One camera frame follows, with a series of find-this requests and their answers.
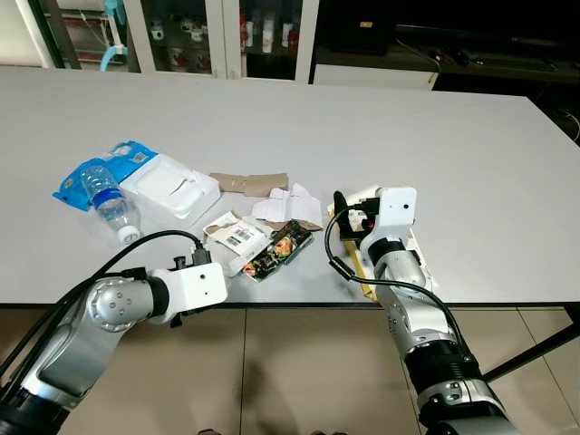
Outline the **white crumpled paper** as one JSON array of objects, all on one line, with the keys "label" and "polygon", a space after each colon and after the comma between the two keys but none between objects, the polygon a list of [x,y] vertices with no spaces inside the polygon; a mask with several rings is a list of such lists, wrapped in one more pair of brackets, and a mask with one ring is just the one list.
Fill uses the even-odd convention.
[{"label": "white crumpled paper", "polygon": [[267,199],[256,203],[250,216],[265,221],[302,220],[316,227],[326,224],[322,203],[301,185],[293,185],[289,190],[273,188]]}]

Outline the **dark green snack wrapper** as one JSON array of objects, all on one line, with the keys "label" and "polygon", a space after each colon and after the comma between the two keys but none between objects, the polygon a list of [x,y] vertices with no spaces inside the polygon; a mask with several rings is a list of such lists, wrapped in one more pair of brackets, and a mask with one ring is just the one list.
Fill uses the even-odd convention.
[{"label": "dark green snack wrapper", "polygon": [[243,266],[243,274],[261,282],[272,276],[281,266],[293,261],[299,250],[314,240],[314,232],[298,221],[289,221],[273,234],[273,239],[252,261]]}]

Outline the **brown cardboard piece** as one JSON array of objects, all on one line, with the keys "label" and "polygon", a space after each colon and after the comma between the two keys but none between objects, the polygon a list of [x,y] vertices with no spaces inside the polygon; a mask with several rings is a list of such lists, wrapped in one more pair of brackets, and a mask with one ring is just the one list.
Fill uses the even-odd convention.
[{"label": "brown cardboard piece", "polygon": [[223,192],[240,192],[248,198],[268,198],[273,189],[287,190],[286,173],[258,174],[258,175],[231,175],[223,173],[210,173],[209,177],[219,183],[219,189]]}]

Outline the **white low box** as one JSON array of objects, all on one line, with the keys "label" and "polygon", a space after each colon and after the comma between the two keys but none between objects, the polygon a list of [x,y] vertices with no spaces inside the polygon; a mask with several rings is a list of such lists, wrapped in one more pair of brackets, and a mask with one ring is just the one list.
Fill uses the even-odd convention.
[{"label": "white low box", "polygon": [[431,91],[438,72],[363,69],[363,67],[317,63],[314,68],[314,84],[333,86],[373,87],[386,90]]}]

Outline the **white plastic food tray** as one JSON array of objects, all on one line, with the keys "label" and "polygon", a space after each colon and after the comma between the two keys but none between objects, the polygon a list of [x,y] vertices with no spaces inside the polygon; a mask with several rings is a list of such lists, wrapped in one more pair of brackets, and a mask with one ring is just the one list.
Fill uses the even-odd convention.
[{"label": "white plastic food tray", "polygon": [[120,182],[142,215],[190,227],[220,199],[219,182],[202,171],[158,154]]}]

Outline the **clear plastic water bottle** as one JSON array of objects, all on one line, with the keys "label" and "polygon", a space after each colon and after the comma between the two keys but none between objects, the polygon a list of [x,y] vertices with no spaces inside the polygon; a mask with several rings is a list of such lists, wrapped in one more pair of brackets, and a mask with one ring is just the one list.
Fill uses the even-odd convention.
[{"label": "clear plastic water bottle", "polygon": [[92,207],[116,233],[117,239],[124,244],[140,239],[140,212],[131,200],[125,198],[111,171],[101,163],[94,163],[82,171],[80,179],[84,191],[90,196]]}]

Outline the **blue plastic bag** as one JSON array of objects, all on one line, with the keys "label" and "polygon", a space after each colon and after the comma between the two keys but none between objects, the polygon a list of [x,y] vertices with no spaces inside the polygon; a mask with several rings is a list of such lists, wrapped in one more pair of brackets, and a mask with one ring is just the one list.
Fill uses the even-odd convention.
[{"label": "blue plastic bag", "polygon": [[146,148],[140,142],[128,140],[121,142],[103,156],[92,158],[76,167],[74,171],[63,179],[61,186],[53,193],[53,197],[60,199],[67,206],[87,211],[91,207],[90,195],[82,186],[82,172],[94,165],[104,166],[111,172],[117,182],[124,181],[129,175],[144,166],[146,162],[156,158],[157,152]]}]

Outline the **black metal table leg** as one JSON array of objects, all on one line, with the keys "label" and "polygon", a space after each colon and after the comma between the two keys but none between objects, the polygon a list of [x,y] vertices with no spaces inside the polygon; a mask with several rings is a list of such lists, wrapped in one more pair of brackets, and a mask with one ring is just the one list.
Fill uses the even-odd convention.
[{"label": "black metal table leg", "polygon": [[519,353],[514,359],[510,359],[500,365],[497,368],[489,370],[482,374],[482,381],[493,382],[498,380],[498,378],[506,376],[507,373],[514,372],[515,370],[521,368],[521,366],[533,362],[535,359],[539,359],[555,351],[560,345],[571,343],[580,334],[580,323],[569,324],[564,330],[556,332],[554,335],[547,337],[542,343],[536,343],[533,347],[527,349],[526,351]]}]

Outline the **white framed glass cabinet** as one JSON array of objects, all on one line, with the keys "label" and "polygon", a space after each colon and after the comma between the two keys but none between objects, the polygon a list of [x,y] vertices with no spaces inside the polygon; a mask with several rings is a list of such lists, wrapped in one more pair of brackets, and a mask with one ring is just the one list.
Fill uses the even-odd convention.
[{"label": "white framed glass cabinet", "polygon": [[[99,71],[102,0],[15,0],[50,69]],[[127,53],[107,72],[310,82],[320,0],[123,0]]]}]

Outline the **dark shelf unit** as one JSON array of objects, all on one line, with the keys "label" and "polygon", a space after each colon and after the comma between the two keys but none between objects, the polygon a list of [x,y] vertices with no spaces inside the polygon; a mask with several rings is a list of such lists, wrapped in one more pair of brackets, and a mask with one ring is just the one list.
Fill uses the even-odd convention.
[{"label": "dark shelf unit", "polygon": [[320,0],[317,63],[438,73],[432,90],[577,87],[575,0]]}]

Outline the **teal hanging item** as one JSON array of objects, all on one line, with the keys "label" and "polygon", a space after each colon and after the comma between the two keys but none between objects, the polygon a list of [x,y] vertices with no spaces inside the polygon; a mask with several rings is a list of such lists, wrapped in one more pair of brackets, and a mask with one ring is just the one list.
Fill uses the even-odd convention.
[{"label": "teal hanging item", "polygon": [[123,11],[123,0],[102,0],[104,13],[104,21],[107,22],[109,32],[111,32],[111,39],[105,47],[104,53],[100,62],[100,71],[108,70],[109,65],[115,55],[124,55],[127,53],[127,46],[121,41],[121,33],[119,26],[125,22],[125,13]]}]

